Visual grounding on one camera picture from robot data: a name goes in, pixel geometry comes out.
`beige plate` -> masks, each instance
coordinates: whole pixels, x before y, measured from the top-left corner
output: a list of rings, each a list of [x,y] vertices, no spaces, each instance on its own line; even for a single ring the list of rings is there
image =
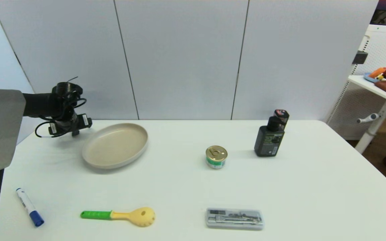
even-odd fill
[[[147,131],[136,124],[112,125],[93,134],[83,146],[83,159],[91,166],[112,169],[136,160],[147,146]]]

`canned food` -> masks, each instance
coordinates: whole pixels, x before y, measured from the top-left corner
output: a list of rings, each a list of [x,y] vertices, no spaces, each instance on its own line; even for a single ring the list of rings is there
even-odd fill
[[[206,149],[206,163],[214,169],[224,166],[227,158],[227,151],[221,146],[210,146]]]

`marker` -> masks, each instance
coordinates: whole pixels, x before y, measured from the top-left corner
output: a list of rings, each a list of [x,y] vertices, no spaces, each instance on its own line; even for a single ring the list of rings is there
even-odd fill
[[[25,207],[26,211],[28,211],[29,216],[34,222],[35,227],[39,227],[44,223],[43,218],[41,218],[40,214],[35,209],[31,200],[29,200],[28,195],[26,195],[25,191],[21,188],[16,189],[17,196],[22,201],[23,207]]]

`bottle label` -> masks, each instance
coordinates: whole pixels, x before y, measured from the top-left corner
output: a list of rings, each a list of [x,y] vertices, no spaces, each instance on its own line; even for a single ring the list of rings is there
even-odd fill
[[[278,148],[283,136],[283,133],[266,133],[263,139],[263,148],[261,154],[275,155],[278,152]]]

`yellow spoon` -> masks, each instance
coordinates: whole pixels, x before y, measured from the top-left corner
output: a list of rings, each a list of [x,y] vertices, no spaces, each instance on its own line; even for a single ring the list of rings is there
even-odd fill
[[[130,213],[117,213],[114,211],[83,211],[81,218],[103,219],[103,220],[129,220],[131,223],[140,227],[147,227],[154,223],[156,214],[154,210],[148,207],[136,209]]]

